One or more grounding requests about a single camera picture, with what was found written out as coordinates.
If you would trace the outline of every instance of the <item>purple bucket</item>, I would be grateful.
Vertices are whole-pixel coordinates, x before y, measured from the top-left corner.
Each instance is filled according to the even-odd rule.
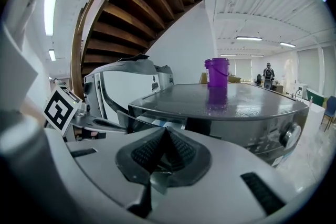
[[[208,87],[227,87],[230,61],[226,58],[205,60]]]

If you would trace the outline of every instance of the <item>backpack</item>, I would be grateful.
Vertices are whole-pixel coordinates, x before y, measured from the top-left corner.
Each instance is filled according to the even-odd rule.
[[[265,72],[265,79],[270,79],[272,77],[272,69],[268,70],[266,69],[266,72]]]

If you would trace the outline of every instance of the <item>white floor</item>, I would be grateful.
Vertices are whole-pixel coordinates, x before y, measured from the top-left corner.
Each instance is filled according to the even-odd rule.
[[[277,170],[301,192],[323,178],[336,149],[336,124],[324,132],[327,117],[319,132],[312,137],[302,136],[293,153]]]

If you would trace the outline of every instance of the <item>desk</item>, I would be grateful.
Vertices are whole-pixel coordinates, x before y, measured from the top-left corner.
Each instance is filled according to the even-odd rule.
[[[283,94],[284,87],[280,84],[273,84],[271,90]]]

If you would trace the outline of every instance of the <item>window blinds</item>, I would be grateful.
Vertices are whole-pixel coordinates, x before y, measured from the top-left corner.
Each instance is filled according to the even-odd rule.
[[[229,59],[230,65],[229,65],[229,72],[231,76],[236,75],[236,66],[235,66],[235,59]]]
[[[335,96],[336,87],[336,57],[334,46],[323,47],[324,58],[324,89],[325,97]]]
[[[298,80],[308,88],[319,92],[320,64],[317,49],[298,51],[299,67]]]
[[[236,59],[236,76],[242,81],[252,80],[251,59]]]

